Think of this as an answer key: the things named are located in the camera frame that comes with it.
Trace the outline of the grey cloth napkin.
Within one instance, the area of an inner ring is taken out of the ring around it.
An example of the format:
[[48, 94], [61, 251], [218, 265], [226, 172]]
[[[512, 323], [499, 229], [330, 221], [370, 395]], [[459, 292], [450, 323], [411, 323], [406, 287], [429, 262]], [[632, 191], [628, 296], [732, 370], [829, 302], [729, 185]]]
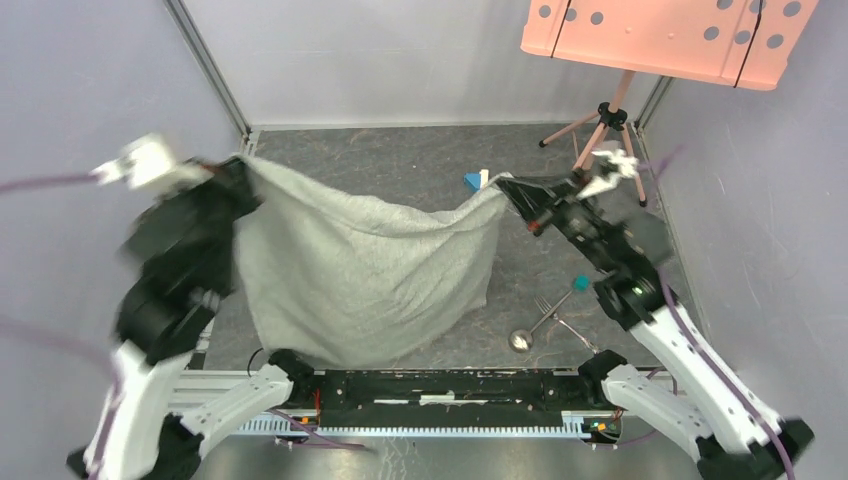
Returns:
[[486, 304], [507, 209], [497, 188], [428, 213], [262, 158], [246, 165], [262, 202], [239, 222], [237, 267], [265, 348], [373, 366]]

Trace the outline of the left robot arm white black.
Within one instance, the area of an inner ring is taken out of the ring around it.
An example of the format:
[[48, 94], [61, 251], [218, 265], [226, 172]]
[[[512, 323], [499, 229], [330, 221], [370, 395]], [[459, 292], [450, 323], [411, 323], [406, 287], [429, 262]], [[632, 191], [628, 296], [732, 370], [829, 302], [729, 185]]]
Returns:
[[237, 222], [260, 205], [246, 161], [196, 159], [136, 221], [122, 252], [140, 269], [117, 312], [111, 359], [119, 381], [106, 397], [97, 431], [71, 452], [80, 479], [188, 479], [202, 459], [253, 417], [302, 407], [314, 394], [312, 369], [269, 363], [216, 399], [184, 414], [170, 408], [174, 389], [215, 301], [234, 289]]

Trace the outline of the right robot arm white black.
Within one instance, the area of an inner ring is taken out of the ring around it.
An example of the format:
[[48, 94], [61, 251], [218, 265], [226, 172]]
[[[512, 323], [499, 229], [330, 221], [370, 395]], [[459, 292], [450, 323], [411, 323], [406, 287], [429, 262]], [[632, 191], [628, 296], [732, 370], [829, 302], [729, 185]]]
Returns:
[[676, 443], [704, 479], [791, 479], [814, 434], [769, 407], [700, 333], [666, 283], [673, 253], [665, 222], [640, 211], [610, 222], [577, 176], [501, 176], [495, 186], [534, 235], [557, 229], [602, 274], [604, 313], [649, 350], [683, 389], [665, 390], [621, 355], [603, 350], [579, 368], [580, 400], [631, 413]]

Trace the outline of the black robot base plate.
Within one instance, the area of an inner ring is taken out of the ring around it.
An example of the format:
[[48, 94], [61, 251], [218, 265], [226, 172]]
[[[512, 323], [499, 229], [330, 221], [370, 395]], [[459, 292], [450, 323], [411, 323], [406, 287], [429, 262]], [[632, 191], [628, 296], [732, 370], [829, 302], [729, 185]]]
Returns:
[[284, 410], [322, 427], [554, 427], [614, 406], [574, 370], [326, 370], [296, 378]]

